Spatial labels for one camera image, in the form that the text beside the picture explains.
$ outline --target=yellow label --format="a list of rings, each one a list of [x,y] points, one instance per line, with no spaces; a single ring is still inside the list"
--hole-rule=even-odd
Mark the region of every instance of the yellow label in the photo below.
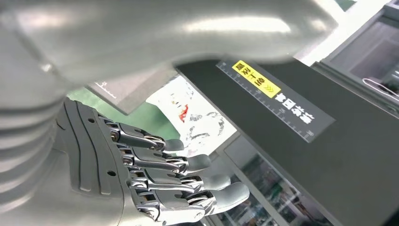
[[[270,98],[273,98],[281,90],[280,87],[276,86],[242,60],[238,61],[233,66],[233,69]]]

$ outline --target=sticker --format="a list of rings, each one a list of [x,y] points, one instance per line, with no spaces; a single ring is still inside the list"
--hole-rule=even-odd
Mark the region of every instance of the sticker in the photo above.
[[[251,66],[247,65],[244,61],[238,61],[233,69],[240,73],[243,78],[251,82],[256,88],[262,91],[266,96],[273,98],[276,94],[280,92],[280,87],[276,86],[269,79],[261,75]]]
[[[216,65],[295,133],[310,143],[335,119],[263,68],[242,60]]]

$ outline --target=gray fingertip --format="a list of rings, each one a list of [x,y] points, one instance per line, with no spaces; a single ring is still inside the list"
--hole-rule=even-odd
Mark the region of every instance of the gray fingertip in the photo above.
[[[209,213],[210,215],[222,213],[240,205],[248,199],[250,194],[248,187],[241,182],[211,192],[216,199],[216,207],[213,212]]]
[[[186,173],[193,173],[204,170],[211,165],[211,159],[206,154],[200,154],[187,158],[188,168]]]
[[[209,178],[201,177],[204,182],[203,190],[220,190],[231,184],[230,177],[227,175],[213,175]]]
[[[184,144],[179,139],[165,140],[165,151],[176,152],[184,150]]]

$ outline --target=dark gray panel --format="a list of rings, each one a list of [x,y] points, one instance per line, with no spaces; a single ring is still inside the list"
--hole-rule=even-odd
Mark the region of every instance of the dark gray panel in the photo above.
[[[262,65],[336,119],[309,144],[220,71],[217,63],[197,62],[179,70],[332,222],[376,226],[397,209],[396,118],[298,61]]]

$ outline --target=cable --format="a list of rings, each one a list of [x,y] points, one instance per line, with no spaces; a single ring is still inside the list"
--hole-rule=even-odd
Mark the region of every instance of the cable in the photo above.
[[[362,81],[364,82],[364,84],[368,85],[369,87],[373,88],[374,90],[377,90],[378,92],[380,92],[380,93],[382,93],[382,94],[384,94],[384,95],[386,95],[386,96],[389,96],[390,98],[392,98],[392,99],[394,99],[394,100],[396,100],[396,101],[399,102],[399,99],[393,97],[392,95],[389,95],[389,94],[383,92],[382,90],[377,89],[376,87],[374,87],[374,86],[368,84],[366,81],[370,81],[370,82],[376,84],[377,86],[383,87],[383,88],[386,89],[388,92],[392,93],[392,94],[395,95],[396,97],[399,97],[398,94],[396,94],[396,93],[393,92],[392,90],[388,89],[388,88],[385,87],[384,85],[381,85],[381,84],[378,83],[378,82],[375,82],[375,81],[373,81],[373,80],[371,80],[371,79],[366,79],[366,78],[362,79]]]

